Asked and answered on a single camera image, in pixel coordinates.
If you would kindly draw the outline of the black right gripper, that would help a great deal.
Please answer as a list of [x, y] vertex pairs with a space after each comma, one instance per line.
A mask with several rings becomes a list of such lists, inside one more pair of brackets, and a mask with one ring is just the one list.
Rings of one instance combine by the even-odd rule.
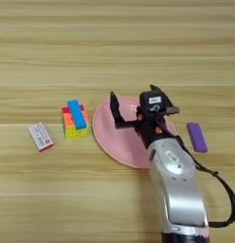
[[[152, 91], [160, 93], [165, 99], [166, 114], [179, 113], [179, 108], [174, 106], [169, 97], [156, 85], [151, 84]], [[175, 139], [180, 145], [183, 144], [179, 135], [174, 135], [166, 125], [165, 113], [147, 113], [139, 106], [136, 110], [136, 121], [125, 121], [119, 112], [118, 97], [114, 92], [110, 93], [110, 109], [115, 121], [116, 129], [135, 127], [135, 131], [141, 137], [144, 145], [148, 148], [154, 141], [163, 139]]]

